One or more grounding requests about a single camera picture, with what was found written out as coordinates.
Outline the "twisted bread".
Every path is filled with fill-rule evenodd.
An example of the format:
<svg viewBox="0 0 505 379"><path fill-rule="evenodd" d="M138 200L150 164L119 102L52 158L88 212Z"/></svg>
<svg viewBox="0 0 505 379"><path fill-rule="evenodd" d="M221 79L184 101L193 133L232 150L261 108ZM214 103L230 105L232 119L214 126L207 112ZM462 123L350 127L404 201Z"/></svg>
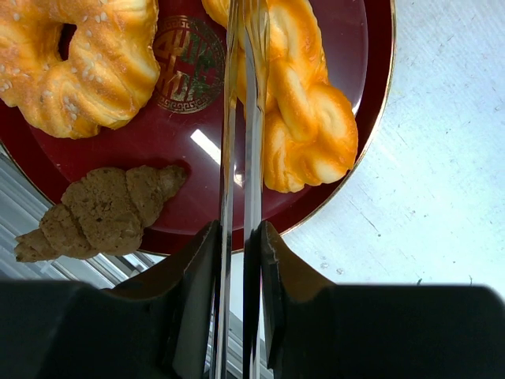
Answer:
<svg viewBox="0 0 505 379"><path fill-rule="evenodd" d="M264 184L280 193L337 182L351 170L358 131L350 101L329 81L308 1L269 1Z"/></svg>

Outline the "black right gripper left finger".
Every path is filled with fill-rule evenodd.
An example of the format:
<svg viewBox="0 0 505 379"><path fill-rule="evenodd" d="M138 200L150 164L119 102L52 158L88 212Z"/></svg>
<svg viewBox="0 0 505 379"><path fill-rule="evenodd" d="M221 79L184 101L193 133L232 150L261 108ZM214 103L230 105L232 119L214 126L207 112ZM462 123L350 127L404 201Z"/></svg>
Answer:
<svg viewBox="0 0 505 379"><path fill-rule="evenodd" d="M1 283L4 378L203 378L219 224L112 289Z"/></svg>

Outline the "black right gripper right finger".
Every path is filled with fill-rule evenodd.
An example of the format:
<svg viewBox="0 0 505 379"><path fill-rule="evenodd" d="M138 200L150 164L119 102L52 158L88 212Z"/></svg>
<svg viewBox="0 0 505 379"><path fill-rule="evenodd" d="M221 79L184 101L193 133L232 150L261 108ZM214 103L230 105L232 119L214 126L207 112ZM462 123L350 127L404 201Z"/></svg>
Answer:
<svg viewBox="0 0 505 379"><path fill-rule="evenodd" d="M277 378L501 378L504 303L463 285L337 284L261 226L267 365Z"/></svg>

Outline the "metal serving tongs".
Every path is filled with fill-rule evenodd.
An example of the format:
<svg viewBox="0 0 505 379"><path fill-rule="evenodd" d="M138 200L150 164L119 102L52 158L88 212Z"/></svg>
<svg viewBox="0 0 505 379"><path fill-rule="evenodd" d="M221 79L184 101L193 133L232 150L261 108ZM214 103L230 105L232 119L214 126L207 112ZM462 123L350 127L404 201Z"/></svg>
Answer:
<svg viewBox="0 0 505 379"><path fill-rule="evenodd" d="M220 253L215 282L211 378L227 376L234 206L243 218L242 374L260 377L260 229L269 13L265 1L232 1L226 17L220 159Z"/></svg>

